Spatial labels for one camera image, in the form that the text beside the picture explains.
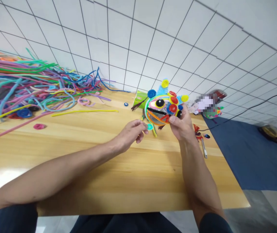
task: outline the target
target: gray floor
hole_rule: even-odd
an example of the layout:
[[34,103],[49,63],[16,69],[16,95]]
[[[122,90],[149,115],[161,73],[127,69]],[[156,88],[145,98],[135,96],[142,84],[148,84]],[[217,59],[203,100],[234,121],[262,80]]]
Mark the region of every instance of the gray floor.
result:
[[[234,233],[277,233],[277,191],[244,190],[250,208],[227,209]],[[197,233],[192,211],[162,212],[182,233]],[[36,233],[69,233],[78,216],[40,217]]]

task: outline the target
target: pile of pipe cleaners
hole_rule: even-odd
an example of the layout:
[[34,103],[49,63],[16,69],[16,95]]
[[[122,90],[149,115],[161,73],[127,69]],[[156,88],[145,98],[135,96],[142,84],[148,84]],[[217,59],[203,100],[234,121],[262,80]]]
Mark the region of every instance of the pile of pipe cleaners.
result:
[[[73,112],[118,112],[117,110],[68,110],[76,103],[83,106],[93,106],[83,96],[92,95],[102,100],[110,101],[100,96],[103,87],[111,91],[113,86],[108,80],[100,77],[99,68],[88,75],[79,75],[74,70],[67,69],[58,64],[47,64],[43,60],[22,60],[19,57],[0,55],[0,120],[4,117],[11,119],[30,118],[21,125],[0,134],[7,134],[40,117],[54,113],[59,116]],[[42,110],[40,115],[34,112]]]

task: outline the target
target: person's right hand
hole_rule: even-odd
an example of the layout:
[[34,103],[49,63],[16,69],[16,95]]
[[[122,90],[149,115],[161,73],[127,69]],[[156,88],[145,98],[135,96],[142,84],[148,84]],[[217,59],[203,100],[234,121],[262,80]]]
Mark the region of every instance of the person's right hand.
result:
[[192,126],[191,117],[186,104],[182,104],[182,106],[183,110],[180,119],[176,116],[170,116],[169,118],[171,130],[177,140],[192,141],[195,140],[196,137]]

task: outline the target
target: googly eye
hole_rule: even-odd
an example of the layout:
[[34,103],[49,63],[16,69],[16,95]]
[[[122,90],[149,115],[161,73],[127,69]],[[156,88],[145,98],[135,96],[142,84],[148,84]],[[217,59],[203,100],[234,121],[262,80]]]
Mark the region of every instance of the googly eye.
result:
[[159,99],[159,100],[156,101],[156,106],[158,108],[163,108],[164,104],[165,104],[165,102],[164,102],[163,99]]

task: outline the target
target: white tile wall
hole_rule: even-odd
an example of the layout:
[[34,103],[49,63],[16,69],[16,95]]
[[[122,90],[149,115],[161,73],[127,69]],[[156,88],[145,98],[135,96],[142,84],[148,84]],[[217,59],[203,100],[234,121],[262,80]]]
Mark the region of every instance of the white tile wall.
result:
[[[100,67],[116,88],[170,89],[196,100],[215,89],[228,96],[225,118],[277,95],[274,49],[199,1],[2,0],[0,51],[79,73]],[[277,97],[239,115],[251,124],[277,117]]]

